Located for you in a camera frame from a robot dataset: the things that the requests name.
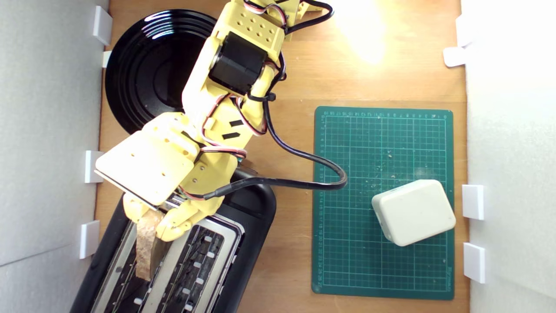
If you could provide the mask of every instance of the cutting mat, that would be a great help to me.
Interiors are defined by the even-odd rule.
[[[417,179],[439,180],[454,207],[452,113],[322,106],[315,111],[315,153],[342,166],[349,182],[314,193],[313,291],[453,299],[453,229],[398,247],[384,237],[371,207],[374,195]],[[314,176],[337,180],[321,165]]]

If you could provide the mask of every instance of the wooden surface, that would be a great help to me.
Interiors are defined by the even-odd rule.
[[[170,8],[188,8],[218,17],[226,3],[187,0],[112,0],[112,43],[134,22]],[[428,301],[316,295],[311,277],[311,193],[275,188],[278,208],[239,312],[469,312],[469,281],[463,276],[462,242],[468,225],[461,215],[466,182],[466,97],[463,68],[447,69],[442,49],[453,46],[458,0],[330,1],[336,15],[294,34],[284,44],[288,79],[276,86],[273,121],[283,139],[312,151],[314,111],[319,105],[448,109],[454,112],[455,299]],[[103,95],[100,149],[127,134],[116,123]],[[270,138],[247,146],[261,175],[312,178],[312,164],[288,155]],[[96,218],[101,232],[121,192],[98,188]]]

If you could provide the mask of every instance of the robotic hand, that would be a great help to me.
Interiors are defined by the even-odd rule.
[[[294,24],[308,7],[326,8]],[[216,212],[224,196],[255,184],[340,189],[345,172],[333,162],[287,146],[274,132],[269,101],[286,78],[282,44],[290,33],[327,20],[311,0],[231,0],[206,40],[182,93],[183,113],[164,113],[100,157],[96,172],[125,191],[126,216],[138,223],[158,211],[156,237],[173,241]],[[336,183],[248,178],[230,184],[252,136],[270,132],[289,152],[330,167]]]

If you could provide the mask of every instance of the wire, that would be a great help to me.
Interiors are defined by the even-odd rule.
[[[238,158],[246,159],[247,150],[236,148],[233,146],[205,146],[201,148],[203,153],[230,153]]]
[[[220,97],[218,97],[218,99],[216,100],[214,106],[212,107],[212,109],[210,110],[210,112],[207,114],[205,121],[203,122],[203,124],[201,125],[201,137],[203,138],[204,141],[210,143],[211,145],[214,146],[221,146],[222,144],[220,144],[218,141],[214,141],[212,139],[209,139],[206,135],[205,135],[205,125],[208,122],[208,119],[212,116],[212,114],[214,113],[214,111],[216,110],[216,108],[227,98],[230,97],[231,94],[226,94],[226,95],[221,95]]]
[[[270,87],[268,89],[267,95],[271,92],[272,88],[276,85],[276,83],[278,83],[278,81],[280,81],[280,79],[283,77],[285,71],[286,71],[286,63],[284,60],[284,55],[280,52],[279,55],[279,61],[280,61],[280,71],[278,74],[276,74],[276,76],[274,76],[274,79],[271,81]],[[227,195],[229,193],[232,193],[236,190],[245,188],[245,187],[249,187],[249,186],[253,186],[253,185],[259,185],[259,184],[264,184],[264,185],[274,185],[274,186],[283,186],[283,187],[292,187],[292,188],[301,188],[301,189],[318,189],[318,190],[337,190],[337,189],[341,189],[343,188],[347,183],[348,183],[348,176],[345,173],[345,171],[338,166],[336,163],[332,162],[331,160],[325,159],[323,157],[320,157],[318,155],[314,155],[314,154],[310,154],[298,149],[295,149],[291,146],[289,146],[288,144],[286,144],[276,133],[274,126],[272,124],[272,120],[270,118],[270,108],[269,108],[269,103],[268,101],[264,101],[262,103],[262,108],[263,108],[263,112],[264,112],[264,119],[266,121],[266,127],[268,129],[268,131],[270,132],[270,135],[272,136],[272,138],[274,139],[274,141],[276,141],[276,143],[278,143],[278,145],[280,147],[282,147],[284,150],[288,151],[289,153],[319,163],[321,165],[324,165],[330,169],[332,169],[339,177],[338,181],[333,182],[333,183],[319,183],[319,182],[305,182],[305,181],[300,181],[300,180],[292,180],[292,179],[284,179],[284,178],[268,178],[268,177],[249,177],[249,178],[245,178],[245,179],[240,179],[237,180],[233,183],[230,183],[228,185],[224,185],[218,189],[216,189],[213,192],[210,193],[206,193],[206,194],[195,194],[192,195],[194,197],[198,197],[198,198],[203,198],[205,200],[210,199],[210,198],[214,198],[214,197],[222,197],[224,195]]]
[[[287,24],[287,17],[286,17],[286,13],[284,12],[284,10],[277,4],[271,3],[266,7],[261,7],[258,4],[251,2],[251,1],[247,1],[244,0],[244,7],[257,15],[262,15],[264,14],[266,11],[268,11],[268,9],[272,8],[274,10],[276,10],[278,12],[278,14],[280,15],[280,19],[282,21],[282,27],[285,27]]]
[[[240,106],[240,103],[239,103],[239,98],[236,98],[235,104],[236,104],[237,111],[238,111],[239,114],[240,114],[241,121],[243,122],[243,124],[244,124],[245,126],[247,126],[247,127],[251,130],[251,132],[253,133],[253,135],[255,135],[255,136],[262,136],[262,135],[266,134],[266,120],[265,120],[264,116],[262,117],[262,122],[261,122],[262,128],[261,128],[261,130],[258,130],[258,129],[256,129],[256,128],[247,120],[247,118],[245,117],[245,115],[244,115],[243,112],[241,111],[241,106]]]
[[[324,21],[326,21],[327,19],[331,18],[332,15],[334,15],[334,9],[332,8],[331,5],[324,3],[324,2],[320,2],[320,1],[314,1],[314,0],[301,0],[302,2],[305,2],[309,5],[315,6],[315,7],[319,7],[319,8],[323,8],[323,9],[327,9],[328,13],[323,15],[323,16],[319,16],[317,18],[314,19],[310,19],[308,21],[305,22],[301,22],[299,24],[293,25],[291,27],[287,27],[284,32],[285,34],[290,34],[293,33],[295,31],[298,31],[302,28],[305,27],[309,27],[309,26],[313,26],[313,25],[317,25],[319,23],[322,23]]]
[[[203,200],[204,200],[203,198],[196,197],[196,196],[194,196],[193,194],[190,194],[189,192],[185,191],[185,190],[183,189],[183,187],[181,187],[180,185],[178,185],[177,187],[179,188],[179,190],[181,191],[181,193],[182,193],[185,197],[187,197],[187,198],[189,198],[189,199],[191,199],[191,200],[195,200],[195,201],[203,201]]]
[[[304,2],[306,2],[307,4],[313,5],[313,6],[317,6],[317,7],[321,7],[321,8],[325,8],[328,10],[328,13],[300,23],[298,25],[294,25],[290,28],[287,28],[285,30],[286,34],[288,33],[292,33],[295,31],[298,31],[302,28],[308,27],[308,26],[312,26],[312,25],[316,25],[318,23],[321,23],[323,21],[326,21],[327,19],[329,19],[333,14],[334,14],[334,9],[332,9],[332,7],[326,3],[322,3],[322,2],[318,2],[318,1],[313,1],[313,0],[302,0]],[[249,6],[248,1],[244,1],[246,6]],[[258,10],[258,12],[260,12],[262,9],[266,9],[266,8],[262,8],[262,7],[251,7],[253,10]],[[270,86],[267,90],[266,96],[269,96],[272,89],[274,88],[274,86],[281,80],[284,80],[286,77],[286,62],[284,60],[284,55],[282,54],[282,52],[280,52],[279,54],[279,62],[280,62],[280,67],[279,67],[279,72],[274,76],[274,78],[272,79]],[[211,111],[210,115],[212,115],[213,111],[216,109],[216,107],[218,106],[218,102],[222,102],[226,97],[229,97],[230,94],[227,94],[225,96],[221,96],[218,101],[217,104],[215,104],[213,110]],[[241,112],[241,106],[239,101],[236,99],[235,101],[235,105],[239,110],[240,115],[242,116],[242,121],[244,122],[245,125],[247,125],[248,127],[250,126],[252,128],[252,130],[256,130],[254,127],[252,127],[252,125],[249,123],[249,121],[247,121],[247,119],[245,119],[245,116],[243,116],[242,112]],[[315,163],[324,165],[325,167],[330,168],[331,170],[333,170],[337,175],[338,175],[338,180],[336,182],[332,182],[332,183],[319,183],[319,182],[306,182],[306,181],[301,181],[301,180],[293,180],[293,179],[284,179],[284,178],[268,178],[268,177],[249,177],[249,178],[245,178],[245,179],[240,179],[237,180],[233,183],[224,185],[218,189],[216,189],[213,192],[209,192],[206,194],[190,194],[191,197],[194,197],[196,199],[211,199],[214,197],[222,197],[225,196],[229,193],[232,193],[236,190],[245,188],[245,187],[249,187],[252,185],[258,185],[258,184],[264,184],[264,185],[274,185],[274,186],[283,186],[283,187],[292,187],[292,188],[301,188],[301,189],[318,189],[318,190],[338,190],[343,188],[347,183],[348,183],[348,176],[346,174],[346,172],[336,163],[332,162],[331,160],[325,159],[321,156],[318,155],[314,155],[308,152],[304,152],[298,149],[295,149],[291,146],[289,146],[288,144],[286,144],[276,133],[276,130],[274,129],[274,126],[272,124],[272,120],[270,118],[270,108],[269,108],[269,103],[268,101],[263,101],[262,102],[262,110],[263,110],[263,123],[264,123],[264,128],[265,131],[268,130],[270,132],[270,135],[272,136],[272,138],[274,139],[274,141],[284,150],[288,151],[289,153],[297,156],[297,157],[301,157],[310,161],[313,161]]]

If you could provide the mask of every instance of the white plastic box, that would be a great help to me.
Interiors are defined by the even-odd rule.
[[[455,215],[437,180],[421,179],[371,200],[386,238],[404,247],[454,228]]]

